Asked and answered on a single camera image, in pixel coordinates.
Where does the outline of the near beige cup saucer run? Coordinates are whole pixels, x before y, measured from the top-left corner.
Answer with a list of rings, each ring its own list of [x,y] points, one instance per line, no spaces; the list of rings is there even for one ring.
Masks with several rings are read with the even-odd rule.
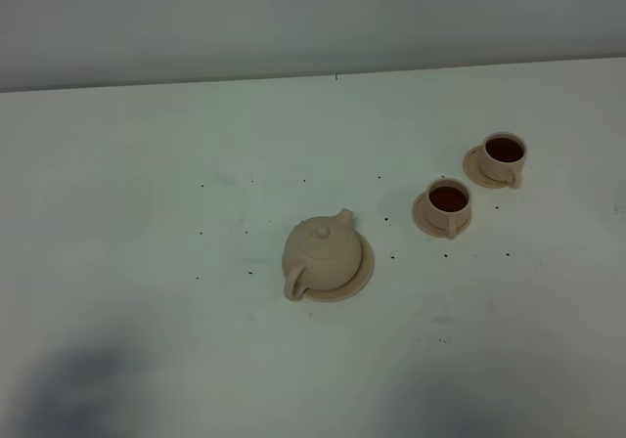
[[[469,202],[459,211],[444,211],[431,202],[427,193],[422,193],[413,203],[412,216],[424,233],[453,240],[470,225],[472,210]]]

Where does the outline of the near beige teacup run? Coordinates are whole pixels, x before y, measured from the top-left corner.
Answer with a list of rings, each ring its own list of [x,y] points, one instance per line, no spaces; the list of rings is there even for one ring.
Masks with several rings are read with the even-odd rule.
[[[470,189],[457,179],[434,180],[425,191],[424,216],[429,225],[453,240],[470,222]]]

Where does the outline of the far beige teacup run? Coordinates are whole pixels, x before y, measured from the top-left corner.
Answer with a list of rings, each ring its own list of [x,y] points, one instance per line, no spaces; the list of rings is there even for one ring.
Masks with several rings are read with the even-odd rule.
[[[525,142],[516,134],[493,133],[480,146],[478,169],[486,178],[516,189],[521,186],[527,154]]]

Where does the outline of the beige teacup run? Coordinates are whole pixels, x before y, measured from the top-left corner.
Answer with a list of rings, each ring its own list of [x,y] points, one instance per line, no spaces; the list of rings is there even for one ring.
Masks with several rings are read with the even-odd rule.
[[[486,178],[516,189],[521,186],[527,154],[525,142],[516,134],[493,133],[480,146],[478,169]]]
[[[434,180],[425,191],[424,216],[429,225],[453,240],[470,222],[470,189],[457,179]]]

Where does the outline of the beige teapot saucer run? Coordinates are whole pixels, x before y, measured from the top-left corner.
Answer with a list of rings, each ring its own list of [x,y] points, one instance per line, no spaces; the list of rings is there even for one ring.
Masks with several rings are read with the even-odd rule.
[[[357,295],[367,285],[375,270],[375,256],[368,241],[361,234],[358,237],[362,249],[362,259],[354,277],[347,284],[334,290],[323,291],[307,288],[299,299],[324,303],[345,301]]]

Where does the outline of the far beige cup saucer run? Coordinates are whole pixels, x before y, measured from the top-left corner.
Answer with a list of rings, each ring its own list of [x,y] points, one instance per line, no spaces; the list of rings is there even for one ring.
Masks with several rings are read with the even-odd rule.
[[[477,185],[491,189],[518,188],[526,156],[506,162],[494,158],[484,146],[476,146],[464,157],[466,175]]]

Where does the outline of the beige teapot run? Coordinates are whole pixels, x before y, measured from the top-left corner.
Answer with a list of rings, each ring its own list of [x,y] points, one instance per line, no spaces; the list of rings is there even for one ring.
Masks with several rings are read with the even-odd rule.
[[[350,283],[364,258],[353,212],[300,222],[290,232],[282,255],[284,297],[290,301],[311,291],[331,292]]]

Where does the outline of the beige cup saucer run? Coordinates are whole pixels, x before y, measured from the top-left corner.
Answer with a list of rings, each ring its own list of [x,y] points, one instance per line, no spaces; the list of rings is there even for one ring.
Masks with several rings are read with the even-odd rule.
[[[427,193],[422,193],[413,203],[412,216],[424,233],[453,240],[470,225],[472,210],[469,202],[459,211],[444,211],[431,202]]]
[[[494,158],[484,146],[476,146],[464,157],[466,175],[477,185],[491,189],[518,188],[526,156],[506,162]]]

